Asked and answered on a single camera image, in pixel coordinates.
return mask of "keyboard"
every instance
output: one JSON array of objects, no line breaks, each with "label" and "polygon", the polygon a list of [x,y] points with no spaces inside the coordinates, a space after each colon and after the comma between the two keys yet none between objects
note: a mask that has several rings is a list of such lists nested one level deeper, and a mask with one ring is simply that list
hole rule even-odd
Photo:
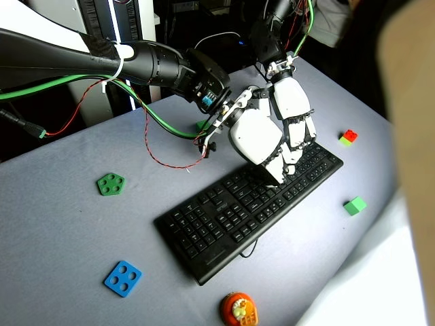
[{"label": "keyboard", "polygon": [[158,217],[175,256],[204,285],[343,165],[314,143],[294,175],[269,186],[264,168],[246,164]]}]

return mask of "green cube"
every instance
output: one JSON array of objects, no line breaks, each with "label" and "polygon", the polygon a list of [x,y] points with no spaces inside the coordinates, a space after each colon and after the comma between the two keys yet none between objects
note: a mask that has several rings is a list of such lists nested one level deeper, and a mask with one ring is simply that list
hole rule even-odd
[{"label": "green cube", "polygon": [[352,145],[352,143],[350,141],[348,141],[344,136],[340,138],[340,142],[344,145],[344,146],[350,146]]},{"label": "green cube", "polygon": [[115,173],[109,173],[97,181],[98,188],[103,196],[119,195],[125,185],[125,178]]},{"label": "green cube", "polygon": [[201,120],[195,124],[196,133],[200,132],[201,130],[207,130],[210,127],[210,124],[208,122],[207,123],[206,122],[207,122],[206,120]]},{"label": "green cube", "polygon": [[360,211],[367,207],[366,202],[362,200],[361,197],[356,197],[345,205],[346,211],[350,215],[358,214]]}]

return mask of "robotic hand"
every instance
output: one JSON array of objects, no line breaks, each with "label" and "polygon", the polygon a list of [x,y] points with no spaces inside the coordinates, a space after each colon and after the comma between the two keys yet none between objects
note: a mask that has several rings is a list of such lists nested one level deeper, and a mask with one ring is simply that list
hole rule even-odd
[{"label": "robotic hand", "polygon": [[[207,136],[224,124],[234,148],[261,164],[279,183],[295,171],[303,147],[315,139],[308,98],[292,78],[292,57],[279,40],[291,0],[277,0],[252,29],[252,43],[270,83],[249,87],[230,101],[229,77],[210,58],[189,49],[185,56],[152,41],[113,43],[57,25],[18,0],[0,1],[0,89],[48,77],[86,74],[127,78],[137,84],[168,87],[210,115],[217,113]],[[270,104],[283,132],[271,120]]]}]

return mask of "green wire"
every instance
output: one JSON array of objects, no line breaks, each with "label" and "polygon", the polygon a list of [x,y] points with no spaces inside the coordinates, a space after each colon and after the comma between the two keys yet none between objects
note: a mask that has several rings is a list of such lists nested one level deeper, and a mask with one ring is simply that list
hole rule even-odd
[{"label": "green wire", "polygon": [[313,27],[314,11],[313,11],[313,4],[311,3],[311,0],[308,0],[308,7],[310,8],[310,23],[308,25],[307,32],[305,33],[304,37],[300,40],[299,45],[296,48],[296,50],[294,50],[294,56],[298,55],[299,50],[301,49],[303,43],[305,42],[305,39],[307,38],[308,34],[310,33],[311,27]]},{"label": "green wire", "polygon": [[[63,84],[69,83],[69,82],[74,82],[74,81],[86,79],[86,78],[95,78],[95,77],[98,77],[101,79],[109,79],[111,76],[108,76],[108,75],[71,75],[71,76],[66,76],[66,77],[62,77],[59,79],[49,81],[47,83],[44,83],[44,84],[41,84],[38,86],[25,88],[24,90],[17,90],[17,91],[10,92],[10,93],[0,94],[0,102],[10,101],[10,100],[13,100],[15,98],[19,98],[19,97],[26,96],[26,95],[31,95],[31,94],[34,94],[36,92],[41,92],[43,90],[47,90],[48,88],[63,85]],[[135,91],[130,86],[125,84],[123,81],[115,79],[112,82],[117,84],[119,87],[123,88],[125,91],[127,91],[130,94],[130,96],[132,96],[141,106],[146,108],[147,112],[152,116],[152,118],[154,120],[156,120],[164,129],[168,130],[170,133],[174,134],[175,136],[185,138],[185,139],[195,139],[198,136],[197,134],[192,134],[189,132],[182,132],[182,131],[179,131],[179,130],[175,129],[174,127],[172,127],[170,124],[168,124],[166,121],[164,121],[161,117],[159,117],[152,109],[150,109],[137,96]]]}]

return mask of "round orange toy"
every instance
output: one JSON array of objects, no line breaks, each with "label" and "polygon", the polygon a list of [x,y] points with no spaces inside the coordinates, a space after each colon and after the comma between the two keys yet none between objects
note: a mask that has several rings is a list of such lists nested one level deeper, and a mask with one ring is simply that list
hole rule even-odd
[{"label": "round orange toy", "polygon": [[258,325],[257,308],[248,294],[240,292],[228,294],[222,300],[221,313],[227,326]]}]

